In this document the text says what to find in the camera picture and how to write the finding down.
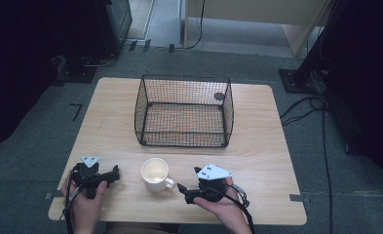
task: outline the gray floor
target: gray floor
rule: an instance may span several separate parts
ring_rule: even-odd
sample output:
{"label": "gray floor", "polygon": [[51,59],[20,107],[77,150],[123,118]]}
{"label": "gray floor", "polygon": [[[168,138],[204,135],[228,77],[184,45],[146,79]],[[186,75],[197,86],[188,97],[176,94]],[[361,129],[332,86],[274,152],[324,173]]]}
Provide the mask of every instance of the gray floor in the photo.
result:
{"label": "gray floor", "polygon": [[[157,0],[155,10],[160,2]],[[153,30],[165,34],[153,23],[155,21],[151,21],[149,37],[158,38],[152,36]],[[167,48],[150,48],[147,53],[141,48],[132,52],[124,49],[114,62],[97,70],[92,84],[66,83],[63,87],[50,87],[13,135],[0,143],[0,233],[66,233],[64,222],[49,220],[51,201],[44,196],[57,188],[98,79],[139,78],[142,74],[230,77],[233,83],[270,86],[282,114],[295,101],[308,96],[286,94],[278,69],[296,69],[302,58],[279,52],[285,49],[283,39],[279,40],[282,44],[277,47],[281,49],[271,48],[267,52],[270,55],[204,51],[207,39],[201,50],[177,50],[172,54]],[[77,107],[71,103],[83,104],[75,120]],[[308,103],[303,103],[288,117],[310,109]],[[329,112],[325,113],[325,127],[327,164],[322,112],[284,127],[300,192],[309,201],[305,203],[307,223],[258,225],[257,233],[325,234],[330,233],[330,227],[332,233],[383,233],[383,171],[365,156],[344,153],[342,134]]]}

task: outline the person's left hand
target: person's left hand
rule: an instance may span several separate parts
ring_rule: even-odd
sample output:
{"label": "person's left hand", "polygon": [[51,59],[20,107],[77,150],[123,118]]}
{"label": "person's left hand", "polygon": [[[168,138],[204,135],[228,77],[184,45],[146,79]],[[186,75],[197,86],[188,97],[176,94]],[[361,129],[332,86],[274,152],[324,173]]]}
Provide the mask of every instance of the person's left hand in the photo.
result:
{"label": "person's left hand", "polygon": [[[66,197],[66,186],[69,181],[69,175],[66,177],[60,191]],[[71,217],[73,224],[73,232],[78,233],[94,233],[96,225],[99,222],[100,209],[102,206],[103,195],[107,187],[107,182],[103,181],[96,190],[94,199],[89,199],[84,193],[76,196],[71,207]],[[75,191],[76,186],[72,181],[70,185],[70,195]]]}

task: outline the cup handle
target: cup handle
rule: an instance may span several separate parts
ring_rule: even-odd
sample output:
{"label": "cup handle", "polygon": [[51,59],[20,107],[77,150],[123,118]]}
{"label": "cup handle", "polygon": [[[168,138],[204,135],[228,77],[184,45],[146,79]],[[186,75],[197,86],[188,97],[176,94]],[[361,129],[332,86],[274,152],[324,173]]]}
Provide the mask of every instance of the cup handle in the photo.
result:
{"label": "cup handle", "polygon": [[170,178],[166,178],[166,185],[168,188],[175,188],[175,181]]}

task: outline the finger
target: finger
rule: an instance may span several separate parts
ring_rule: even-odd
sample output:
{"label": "finger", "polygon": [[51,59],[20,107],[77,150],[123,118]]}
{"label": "finger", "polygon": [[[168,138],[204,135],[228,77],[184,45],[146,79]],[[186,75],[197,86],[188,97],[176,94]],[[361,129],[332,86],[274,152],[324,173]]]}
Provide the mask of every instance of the finger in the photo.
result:
{"label": "finger", "polygon": [[108,186],[108,182],[106,180],[102,181],[96,190],[95,200],[102,202],[103,195],[105,195],[106,187]]}
{"label": "finger", "polygon": [[214,206],[212,205],[212,203],[207,201],[204,198],[196,197],[196,198],[194,198],[193,202],[197,206],[201,207],[202,209],[204,209],[204,210],[206,210],[208,212],[213,212],[213,210],[214,210]]}
{"label": "finger", "polygon": [[[62,193],[62,195],[63,195],[64,197],[66,197],[67,184],[68,184],[68,182],[69,182],[69,178],[70,178],[70,174],[71,174],[71,173],[72,173],[72,171],[69,171],[69,173],[68,173],[66,179],[63,181],[62,187],[60,188],[60,191],[61,191],[61,193]],[[69,189],[70,191],[69,191],[69,193],[72,194],[72,193],[75,191],[75,189],[76,189],[75,184],[74,184],[73,181],[71,181],[71,183],[70,183],[70,189]]]}
{"label": "finger", "polygon": [[233,185],[234,184],[232,177],[226,177],[224,180],[225,180],[225,183],[228,184],[228,185]]}
{"label": "finger", "polygon": [[60,192],[62,193],[63,197],[66,197],[66,187],[67,187],[67,182],[69,181],[69,176],[70,176],[70,171],[66,176],[66,179],[62,183],[62,187],[60,188]]}

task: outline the hand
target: hand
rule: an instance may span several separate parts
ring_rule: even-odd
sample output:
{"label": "hand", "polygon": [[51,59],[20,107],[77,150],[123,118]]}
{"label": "hand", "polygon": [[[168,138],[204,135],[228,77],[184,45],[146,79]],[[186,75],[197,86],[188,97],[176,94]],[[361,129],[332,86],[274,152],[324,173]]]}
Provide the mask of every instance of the hand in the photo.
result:
{"label": "hand", "polygon": [[[66,186],[69,181],[69,175],[64,181],[60,191],[66,197]],[[78,233],[94,233],[96,225],[99,222],[100,209],[102,206],[103,195],[107,187],[107,182],[103,181],[99,184],[96,190],[94,199],[89,199],[84,193],[76,196],[71,207],[71,217],[73,224],[73,232]],[[70,185],[70,194],[73,194],[76,186],[74,181]]]}
{"label": "hand", "polygon": [[[225,182],[228,185],[233,184],[233,179],[231,177],[225,178]],[[239,201],[239,195],[237,191],[231,187],[227,188],[225,193],[228,196]],[[250,234],[251,230],[246,223],[246,219],[243,215],[242,210],[237,207],[230,199],[223,197],[219,202],[209,202],[204,198],[196,197],[194,198],[194,203],[199,207],[213,213],[222,224],[224,224],[232,233],[234,234]]]}

